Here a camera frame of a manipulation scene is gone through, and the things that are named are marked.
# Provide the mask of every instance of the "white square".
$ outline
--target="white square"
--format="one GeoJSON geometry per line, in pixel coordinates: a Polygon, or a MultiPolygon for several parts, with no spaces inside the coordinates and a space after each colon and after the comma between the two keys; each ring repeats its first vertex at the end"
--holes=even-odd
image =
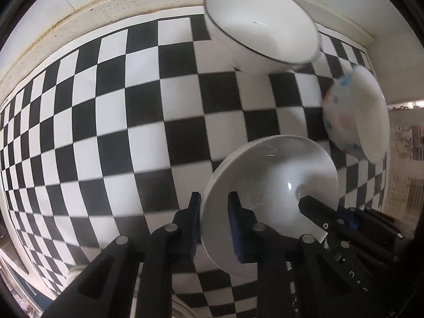
{"type": "Polygon", "coordinates": [[[164,122],[129,128],[128,138],[134,172],[170,167],[164,122]]]}
{"type": "Polygon", "coordinates": [[[368,181],[368,161],[361,160],[358,166],[358,187],[360,187],[368,181]]]}
{"type": "Polygon", "coordinates": [[[34,179],[32,177],[31,160],[26,159],[22,162],[22,172],[24,173],[25,186],[27,188],[34,187],[34,179]]]}
{"type": "Polygon", "coordinates": [[[302,105],[306,108],[321,107],[322,96],[316,75],[295,73],[302,105]]]}
{"type": "Polygon", "coordinates": [[[330,66],[328,65],[327,58],[323,52],[320,52],[319,57],[312,62],[315,74],[324,77],[333,77],[331,75],[330,66]]]}
{"type": "Polygon", "coordinates": [[[43,93],[43,84],[44,84],[44,76],[46,75],[46,71],[38,75],[33,81],[32,81],[32,90],[31,90],[31,99],[30,101],[34,101],[39,96],[41,96],[41,93],[43,93]]]}
{"type": "Polygon", "coordinates": [[[45,185],[59,184],[59,174],[57,172],[55,150],[44,152],[41,155],[41,164],[43,167],[43,176],[45,185]]]}
{"type": "Polygon", "coordinates": [[[120,55],[125,55],[127,47],[127,33],[128,30],[125,29],[102,38],[98,63],[110,60],[120,55]]]}
{"type": "Polygon", "coordinates": [[[212,160],[224,159],[248,142],[242,111],[205,115],[205,122],[212,160]]]}
{"type": "Polygon", "coordinates": [[[150,234],[152,234],[156,229],[165,226],[172,222],[176,210],[165,210],[158,211],[154,213],[145,214],[147,227],[149,228],[150,234]]]}
{"type": "Polygon", "coordinates": [[[37,196],[40,213],[44,216],[53,216],[52,206],[46,187],[35,187],[35,194],[37,196]]]}
{"type": "Polygon", "coordinates": [[[113,216],[143,215],[133,173],[104,177],[113,216]]]}
{"type": "Polygon", "coordinates": [[[13,113],[13,116],[16,116],[19,111],[22,110],[22,100],[24,97],[24,90],[20,91],[15,98],[15,111],[13,113]]]}
{"type": "Polygon", "coordinates": [[[365,195],[365,203],[370,201],[374,196],[374,186],[375,186],[375,178],[371,178],[367,182],[367,193],[365,195]]]}
{"type": "Polygon", "coordinates": [[[15,141],[13,141],[13,155],[15,157],[15,164],[19,164],[22,161],[20,136],[18,136],[15,141]]]}
{"type": "Polygon", "coordinates": [[[234,302],[231,287],[204,292],[208,306],[218,306],[234,302]]]}
{"type": "Polygon", "coordinates": [[[73,142],[72,108],[63,110],[54,115],[53,131],[55,148],[60,148],[73,142]]]}
{"type": "Polygon", "coordinates": [[[127,128],[125,89],[96,98],[97,135],[110,134],[127,128]]]}
{"type": "Polygon", "coordinates": [[[119,236],[113,216],[90,216],[90,222],[102,249],[119,236]]]}
{"type": "Polygon", "coordinates": [[[175,294],[194,294],[203,292],[197,273],[172,274],[172,288],[175,294]]]}
{"type": "Polygon", "coordinates": [[[68,244],[79,245],[69,216],[55,216],[54,221],[62,235],[63,241],[68,244]]]}
{"type": "Polygon", "coordinates": [[[197,74],[161,79],[160,91],[165,121],[203,115],[197,74]]]}
{"type": "Polygon", "coordinates": [[[358,194],[358,189],[353,189],[351,192],[347,193],[345,196],[345,208],[356,207],[356,196],[358,194]]]}
{"type": "Polygon", "coordinates": [[[40,231],[40,234],[43,238],[45,239],[52,239],[52,237],[50,236],[49,230],[47,229],[47,225],[46,222],[44,221],[43,216],[41,216],[40,214],[34,214],[34,219],[35,219],[35,223],[37,224],[37,227],[40,231]]]}
{"type": "Polygon", "coordinates": [[[96,96],[97,65],[75,74],[72,91],[72,106],[96,96]]]}
{"type": "Polygon", "coordinates": [[[172,177],[180,209],[188,207],[193,191],[203,192],[205,190],[212,173],[210,161],[172,167],[172,177]]]}
{"type": "Polygon", "coordinates": [[[194,42],[194,53],[199,74],[234,71],[230,54],[222,43],[217,41],[194,42]]]}
{"type": "Polygon", "coordinates": [[[56,94],[56,86],[50,88],[41,95],[40,105],[40,122],[50,118],[54,114],[54,97],[56,94]]]}
{"type": "Polygon", "coordinates": [[[97,137],[74,142],[78,180],[102,178],[97,137]]]}
{"type": "Polygon", "coordinates": [[[305,111],[301,106],[277,108],[277,118],[282,135],[308,137],[305,111]]]}
{"type": "Polygon", "coordinates": [[[41,154],[40,124],[33,126],[28,132],[29,156],[31,158],[41,154]]]}
{"type": "Polygon", "coordinates": [[[61,183],[63,200],[70,217],[87,217],[84,200],[78,182],[61,183]]]}
{"type": "Polygon", "coordinates": [[[161,20],[158,22],[158,44],[191,42],[190,18],[161,20]]]}
{"type": "Polygon", "coordinates": [[[21,110],[21,134],[29,129],[29,107],[28,104],[21,110]]]}
{"type": "Polygon", "coordinates": [[[77,66],[78,52],[74,51],[73,53],[62,58],[59,63],[59,70],[57,72],[56,83],[60,83],[63,80],[73,76],[75,74],[75,68],[77,66]]]}
{"type": "Polygon", "coordinates": [[[343,42],[342,42],[342,45],[343,45],[344,50],[346,51],[346,55],[347,55],[348,60],[350,62],[359,64],[358,60],[355,56],[355,53],[353,52],[352,47],[350,45],[346,44],[346,43],[343,43],[343,42]]]}
{"type": "Polygon", "coordinates": [[[346,167],[342,167],[337,170],[339,198],[346,195],[346,171],[346,167]]]}
{"type": "Polygon", "coordinates": [[[320,33],[320,35],[322,40],[322,51],[324,51],[326,54],[337,56],[336,48],[334,48],[334,44],[330,37],[323,35],[322,33],[320,33]]]}
{"type": "Polygon", "coordinates": [[[268,75],[249,75],[236,72],[243,110],[275,108],[274,93],[268,75]]]}
{"type": "Polygon", "coordinates": [[[147,48],[126,55],[125,87],[159,80],[158,47],[147,48]]]}
{"type": "Polygon", "coordinates": [[[76,265],[74,258],[72,257],[68,247],[64,242],[53,240],[54,246],[56,246],[57,252],[59,253],[60,258],[67,264],[76,265]]]}
{"type": "Polygon", "coordinates": [[[26,213],[32,213],[32,207],[29,203],[28,193],[26,189],[19,189],[21,194],[22,205],[24,206],[24,210],[26,213]]]}

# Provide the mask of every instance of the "checkerboard pattern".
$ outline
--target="checkerboard pattern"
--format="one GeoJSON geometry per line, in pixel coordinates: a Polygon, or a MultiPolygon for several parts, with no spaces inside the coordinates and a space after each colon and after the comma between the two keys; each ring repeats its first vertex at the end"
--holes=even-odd
{"type": "MultiPolygon", "coordinates": [[[[338,150],[321,110],[334,79],[353,65],[370,70],[369,61],[321,36],[314,63],[253,77],[232,67],[202,14],[158,19],[92,39],[9,97],[0,113],[3,192],[52,292],[118,235],[144,247],[226,156],[257,138],[309,137],[336,164],[340,204],[380,208],[386,161],[338,150]]],[[[256,316],[256,283],[217,269],[201,244],[193,267],[174,269],[173,288],[199,318],[256,316]]]]}

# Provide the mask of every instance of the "bowl rim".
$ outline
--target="bowl rim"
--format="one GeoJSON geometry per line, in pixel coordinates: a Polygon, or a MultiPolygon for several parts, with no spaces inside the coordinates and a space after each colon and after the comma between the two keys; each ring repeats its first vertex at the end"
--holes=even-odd
{"type": "MultiPolygon", "coordinates": [[[[314,28],[315,28],[315,31],[317,32],[317,34],[319,35],[319,30],[318,30],[318,26],[317,26],[317,24],[315,23],[315,21],[312,19],[312,17],[310,16],[310,14],[300,5],[300,4],[298,4],[298,2],[296,2],[295,0],[291,0],[291,1],[293,1],[296,5],[298,5],[301,9],[302,9],[302,11],[304,11],[305,12],[305,14],[308,16],[308,18],[310,19],[310,21],[312,22],[312,25],[314,26],[314,28]]],[[[226,36],[228,36],[228,37],[230,37],[230,39],[232,39],[232,40],[234,40],[236,43],[238,43],[238,44],[240,44],[241,46],[243,46],[243,47],[245,47],[245,48],[247,48],[248,50],[250,50],[250,51],[252,51],[252,52],[254,52],[255,54],[258,54],[258,55],[260,55],[260,56],[262,56],[262,57],[265,57],[265,58],[268,58],[268,59],[270,59],[270,60],[273,60],[273,61],[276,61],[276,62],[279,62],[279,63],[284,63],[284,64],[288,64],[288,65],[303,65],[303,64],[308,64],[308,63],[310,63],[310,62],[313,62],[315,59],[317,59],[317,57],[319,56],[319,53],[320,53],[320,51],[321,51],[321,37],[319,37],[318,36],[318,44],[317,44],[317,49],[316,49],[316,51],[315,51],[315,54],[309,59],[309,60],[307,60],[307,61],[304,61],[304,62],[288,62],[288,61],[282,61],[282,60],[279,60],[278,58],[273,58],[273,57],[271,57],[271,56],[268,56],[268,55],[265,55],[265,54],[262,54],[261,52],[258,52],[258,51],[256,51],[256,50],[254,50],[254,49],[252,49],[252,48],[250,48],[249,46],[247,46],[247,45],[245,45],[244,43],[242,43],[242,42],[240,42],[240,41],[238,41],[237,39],[235,39],[233,36],[231,36],[230,34],[228,34],[224,29],[222,29],[216,22],[215,22],[215,20],[213,20],[213,18],[212,18],[212,16],[211,16],[211,14],[209,13],[209,11],[208,11],[208,9],[207,9],[207,6],[206,6],[206,0],[203,0],[203,7],[204,7],[204,9],[205,9],[205,14],[208,16],[208,18],[211,20],[211,22],[221,31],[221,32],[223,32],[226,36]]]]}

